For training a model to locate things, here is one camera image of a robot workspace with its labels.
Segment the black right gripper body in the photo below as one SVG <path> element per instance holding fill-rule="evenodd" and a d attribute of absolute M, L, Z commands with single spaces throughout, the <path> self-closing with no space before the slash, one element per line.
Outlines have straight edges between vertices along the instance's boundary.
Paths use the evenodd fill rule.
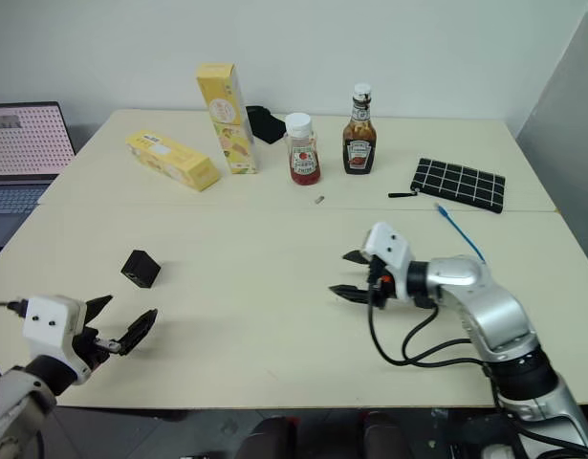
<path fill-rule="evenodd" d="M 378 256 L 370 258 L 367 275 L 367 303 L 370 309 L 383 309 L 388 299 L 407 295 L 408 268 L 408 260 L 400 265 L 390 266 Z"/>

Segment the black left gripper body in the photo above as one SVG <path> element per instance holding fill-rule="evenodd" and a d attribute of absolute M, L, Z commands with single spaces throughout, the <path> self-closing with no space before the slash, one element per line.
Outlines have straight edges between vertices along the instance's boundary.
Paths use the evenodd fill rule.
<path fill-rule="evenodd" d="M 81 332 L 73 338 L 73 349 L 91 371 L 105 363 L 111 354 L 118 354 L 121 344 L 115 339 L 100 339 L 98 330 L 88 325 L 97 317 L 97 313 L 90 313 L 84 320 Z"/>

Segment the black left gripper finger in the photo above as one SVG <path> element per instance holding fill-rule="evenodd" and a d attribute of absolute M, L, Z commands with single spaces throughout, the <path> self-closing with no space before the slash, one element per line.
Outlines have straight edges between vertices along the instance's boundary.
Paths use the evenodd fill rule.
<path fill-rule="evenodd" d="M 148 310 L 127 328 L 126 333 L 118 340 L 118 355 L 126 356 L 146 337 L 156 321 L 157 314 L 157 309 Z"/>
<path fill-rule="evenodd" d="M 111 295 L 105 295 L 90 299 L 86 302 L 86 314 L 84 319 L 84 326 L 94 320 L 105 308 L 105 306 L 113 299 Z"/>

